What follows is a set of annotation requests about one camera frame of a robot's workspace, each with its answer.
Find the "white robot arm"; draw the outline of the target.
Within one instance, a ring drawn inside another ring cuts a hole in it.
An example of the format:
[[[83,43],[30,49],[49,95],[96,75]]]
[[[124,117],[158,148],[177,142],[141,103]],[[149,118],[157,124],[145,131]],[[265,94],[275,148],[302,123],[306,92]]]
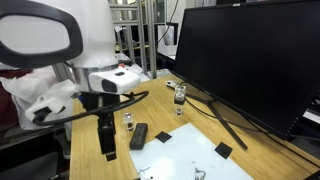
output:
[[[140,77],[115,57],[114,23],[108,0],[0,0],[0,61],[36,69],[69,61],[74,80],[37,98],[25,115],[38,126],[98,117],[101,152],[117,158],[113,113],[137,100],[120,96]]]

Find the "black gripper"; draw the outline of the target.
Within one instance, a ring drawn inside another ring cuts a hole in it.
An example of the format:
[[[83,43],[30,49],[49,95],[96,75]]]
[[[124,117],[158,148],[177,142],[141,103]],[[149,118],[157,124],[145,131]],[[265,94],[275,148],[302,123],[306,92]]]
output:
[[[114,94],[92,94],[83,92],[80,102],[83,108],[89,112],[100,107],[112,105],[120,102],[120,96]],[[102,154],[107,161],[117,158],[115,143],[114,116],[112,114],[101,115],[98,119],[98,136]]]

